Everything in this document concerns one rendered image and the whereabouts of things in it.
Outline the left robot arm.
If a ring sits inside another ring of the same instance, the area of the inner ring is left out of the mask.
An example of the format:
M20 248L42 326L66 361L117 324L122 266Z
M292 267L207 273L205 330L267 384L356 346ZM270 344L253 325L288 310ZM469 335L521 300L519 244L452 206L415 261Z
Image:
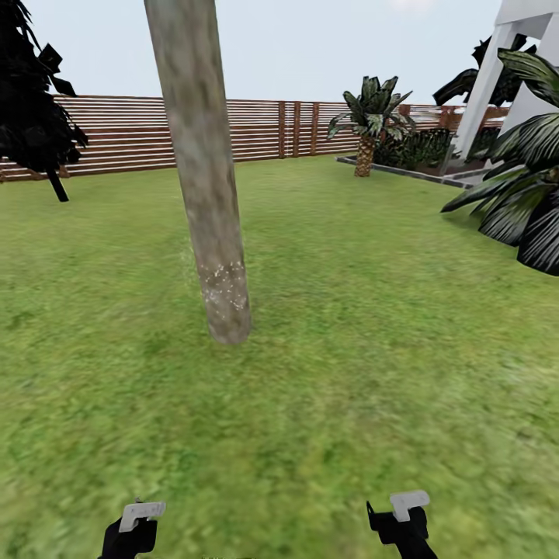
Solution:
M98 559L134 559L137 554L152 552L158 521L149 518L161 516L165 510L164 502L125 505L121 520L106 529Z

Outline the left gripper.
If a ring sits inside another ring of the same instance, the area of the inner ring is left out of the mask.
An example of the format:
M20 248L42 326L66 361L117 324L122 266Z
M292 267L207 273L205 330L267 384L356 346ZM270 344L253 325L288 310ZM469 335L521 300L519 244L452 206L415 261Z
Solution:
M129 559L137 554L152 552L155 546L158 521L142 519L131 532L119 532L120 522L110 524L105 532L102 555L112 547L124 547L129 553Z

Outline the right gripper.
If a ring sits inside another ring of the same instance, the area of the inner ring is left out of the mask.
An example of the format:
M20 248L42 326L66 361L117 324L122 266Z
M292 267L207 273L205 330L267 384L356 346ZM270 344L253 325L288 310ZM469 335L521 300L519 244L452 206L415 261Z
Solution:
M372 531L379 533L381 543L384 546L386 544L396 544L402 558L404 556L402 547L411 536L421 537L425 540L429 538L425 514L421 508L409 508L410 521L399 523L393 512L375 513L369 501L367 501L366 506L369 509L368 516Z

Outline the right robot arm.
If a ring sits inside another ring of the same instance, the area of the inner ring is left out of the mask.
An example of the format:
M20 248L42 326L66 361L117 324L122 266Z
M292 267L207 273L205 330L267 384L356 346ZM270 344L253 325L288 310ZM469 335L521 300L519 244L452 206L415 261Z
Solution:
M421 508L429 505L428 493L395 493L390 500L394 510L385 513L375 513L370 502L366 503L370 527L379 533L381 543L396 544L403 559L439 559L426 543L429 535Z

